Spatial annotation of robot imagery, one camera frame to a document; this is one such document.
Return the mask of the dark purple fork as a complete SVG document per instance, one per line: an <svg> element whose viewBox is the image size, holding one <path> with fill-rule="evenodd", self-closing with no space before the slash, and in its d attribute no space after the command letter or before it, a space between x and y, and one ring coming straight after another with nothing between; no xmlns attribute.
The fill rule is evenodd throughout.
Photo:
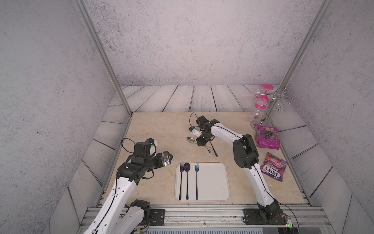
<svg viewBox="0 0 374 234"><path fill-rule="evenodd" d="M184 163L180 163L180 190L179 190L179 200L182 200L182 176L184 172Z"/></svg>

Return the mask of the silver spoon pink handle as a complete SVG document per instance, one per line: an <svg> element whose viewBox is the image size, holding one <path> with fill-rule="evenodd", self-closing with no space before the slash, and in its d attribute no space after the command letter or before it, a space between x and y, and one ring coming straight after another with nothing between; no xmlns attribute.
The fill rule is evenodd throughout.
<svg viewBox="0 0 374 234"><path fill-rule="evenodd" d="M189 136L187 137L187 140L188 140L189 143L192 143L192 144L196 144L197 143L194 138L189 137Z"/></svg>

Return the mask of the dark purple spoon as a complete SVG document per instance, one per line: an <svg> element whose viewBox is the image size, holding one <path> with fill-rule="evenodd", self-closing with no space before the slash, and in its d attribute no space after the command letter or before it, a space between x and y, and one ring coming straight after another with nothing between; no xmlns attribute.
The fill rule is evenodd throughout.
<svg viewBox="0 0 374 234"><path fill-rule="evenodd" d="M191 165L187 162L184 164L184 171L186 172L186 200L189 200L189 171L191 169Z"/></svg>

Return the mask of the blue fork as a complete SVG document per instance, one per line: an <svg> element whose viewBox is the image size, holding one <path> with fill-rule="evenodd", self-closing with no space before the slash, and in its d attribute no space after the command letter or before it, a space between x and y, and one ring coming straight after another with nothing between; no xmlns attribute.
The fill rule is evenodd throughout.
<svg viewBox="0 0 374 234"><path fill-rule="evenodd" d="M195 172L196 172L196 190L195 190L195 199L198 200L199 199L199 194L198 194L198 172L199 172L199 163L196 162L195 163Z"/></svg>

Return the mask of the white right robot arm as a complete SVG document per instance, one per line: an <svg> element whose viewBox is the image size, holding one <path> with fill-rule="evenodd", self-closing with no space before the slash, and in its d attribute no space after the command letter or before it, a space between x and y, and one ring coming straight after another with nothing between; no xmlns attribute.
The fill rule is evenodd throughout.
<svg viewBox="0 0 374 234"><path fill-rule="evenodd" d="M250 134L242 135L226 128L219 121L207 120L200 116L197 125L189 131L197 137L197 145L205 147L208 142L218 137L232 146L235 163L245 170L255 191L259 209L259 219L263 223L271 223L283 214L279 202L274 198L261 173L259 153Z"/></svg>

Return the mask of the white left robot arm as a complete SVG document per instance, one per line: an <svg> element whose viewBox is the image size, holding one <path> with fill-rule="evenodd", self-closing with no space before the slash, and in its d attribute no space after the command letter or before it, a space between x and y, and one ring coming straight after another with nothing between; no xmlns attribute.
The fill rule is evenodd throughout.
<svg viewBox="0 0 374 234"><path fill-rule="evenodd" d="M147 172L169 166L173 156L168 151L154 156L131 156L129 162L123 163L116 173L116 180L106 201L85 231L86 234L131 234L139 225L151 222L150 203L135 200L131 203L124 217L120 217L126 202Z"/></svg>

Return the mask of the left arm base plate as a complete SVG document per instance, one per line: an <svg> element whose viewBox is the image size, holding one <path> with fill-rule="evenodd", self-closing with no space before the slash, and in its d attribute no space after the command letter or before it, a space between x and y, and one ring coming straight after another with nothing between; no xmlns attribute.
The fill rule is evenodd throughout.
<svg viewBox="0 0 374 234"><path fill-rule="evenodd" d="M139 226L163 226L165 220L165 209L145 210L143 220Z"/></svg>

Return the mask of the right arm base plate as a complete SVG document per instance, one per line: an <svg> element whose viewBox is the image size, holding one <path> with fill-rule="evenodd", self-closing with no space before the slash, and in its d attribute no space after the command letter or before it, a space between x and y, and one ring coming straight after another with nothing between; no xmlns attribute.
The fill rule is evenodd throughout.
<svg viewBox="0 0 374 234"><path fill-rule="evenodd" d="M282 211L270 214L260 209L243 209L243 222L246 225L286 225L288 219Z"/></svg>

